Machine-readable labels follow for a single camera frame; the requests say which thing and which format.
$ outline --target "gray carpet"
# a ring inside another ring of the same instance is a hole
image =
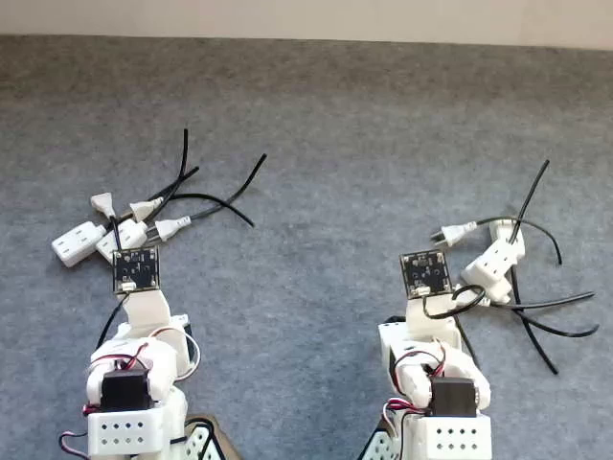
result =
[[[215,413],[246,460],[352,459],[392,395],[376,325],[403,314],[397,255],[437,225],[516,212],[552,160],[528,216],[524,301],[594,289],[539,316],[587,339],[537,333],[474,310],[465,327],[492,387],[496,459],[610,458],[613,370],[613,55],[499,47],[94,37],[0,38],[0,451],[65,458],[81,430],[85,367],[115,306],[108,266],[65,269],[50,242],[169,183],[191,130],[183,190],[229,195],[228,212],[162,246],[162,283],[204,352],[181,387]],[[204,203],[172,204],[180,217]],[[454,277],[488,243],[449,254]]]

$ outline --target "white power strip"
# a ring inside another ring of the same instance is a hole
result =
[[[104,233],[104,225],[96,226],[90,221],[84,222],[53,240],[51,247],[64,265],[70,267],[96,251],[96,243],[102,239]]]
[[[471,285],[485,288],[491,300],[506,304],[510,301],[511,283],[505,274],[516,264],[516,247],[505,240],[496,240],[486,252],[468,264],[462,271],[462,278]]]

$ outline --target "red wire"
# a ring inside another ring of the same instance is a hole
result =
[[[136,350],[136,354],[132,357],[132,359],[130,361],[127,362],[127,366],[125,367],[126,369],[131,369],[132,367],[134,367],[134,364],[136,364],[136,361],[138,359],[138,355],[143,351],[143,349],[145,349],[148,346],[148,343],[145,342],[143,345],[141,345],[140,347],[138,347],[138,350]]]

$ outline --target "white plastic bracket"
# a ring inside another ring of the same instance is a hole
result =
[[[100,412],[87,417],[89,455],[130,455],[158,452],[164,434],[164,409]]]
[[[488,416],[409,417],[404,429],[406,450],[400,460],[490,460]]]
[[[205,426],[199,426],[185,445],[185,460],[222,460],[222,452],[215,434]]]

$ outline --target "power cord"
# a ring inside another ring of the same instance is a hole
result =
[[[189,148],[189,132],[187,128],[183,129],[183,154],[181,156],[181,168],[179,169],[179,175],[177,180],[174,181],[169,191],[164,195],[164,199],[160,203],[160,205],[155,208],[151,214],[147,216],[148,221],[153,221],[155,217],[160,214],[160,212],[166,207],[172,196],[176,193],[177,189],[181,185],[181,181],[179,180],[185,174],[185,166],[187,164],[188,157],[188,148]]]
[[[113,311],[111,312],[110,316],[108,317],[108,320],[106,321],[106,324],[102,328],[102,332],[100,333],[100,338],[98,339],[96,350],[98,350],[104,343],[104,340],[106,339],[106,335],[108,334],[108,330],[110,329],[111,324],[113,324],[113,320],[115,319],[115,316],[117,316],[117,313],[119,313],[119,310],[122,309],[122,305],[125,303],[125,300],[129,297],[129,295],[130,294],[126,294],[124,298],[120,301],[120,303],[117,304],[117,307],[115,307]]]

